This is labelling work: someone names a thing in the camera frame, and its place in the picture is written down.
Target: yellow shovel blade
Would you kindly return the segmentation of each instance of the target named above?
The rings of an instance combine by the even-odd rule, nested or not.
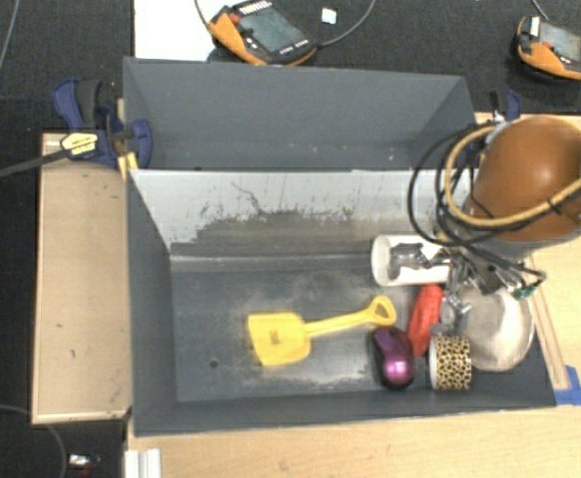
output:
[[[305,323],[294,312],[252,314],[248,331],[254,351],[265,366],[298,361],[310,353]]]

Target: purple computer mouse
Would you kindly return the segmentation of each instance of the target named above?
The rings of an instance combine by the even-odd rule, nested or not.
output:
[[[372,332],[374,356],[385,387],[405,389],[414,380],[414,358],[408,335],[399,328],[377,328]]]

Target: red object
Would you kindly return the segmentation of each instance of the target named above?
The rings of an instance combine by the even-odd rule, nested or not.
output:
[[[432,335],[428,329],[440,321],[442,296],[442,288],[437,284],[423,285],[419,290],[408,325],[408,338],[415,358],[424,355],[430,346]]]

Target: yellow toy shovel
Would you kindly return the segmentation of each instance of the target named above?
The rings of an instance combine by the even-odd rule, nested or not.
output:
[[[248,331],[254,351],[265,366],[299,361],[310,353],[310,339],[365,323],[391,326],[397,320],[392,301],[377,296],[365,310],[314,323],[305,323],[294,312],[252,314]]]

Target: yellow shovel handle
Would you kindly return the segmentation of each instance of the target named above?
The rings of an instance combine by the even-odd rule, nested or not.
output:
[[[304,330],[310,337],[318,337],[319,335],[355,328],[365,323],[374,323],[377,326],[391,326],[396,321],[397,311],[394,309],[392,301],[386,296],[377,296],[365,310],[308,323],[304,326]]]

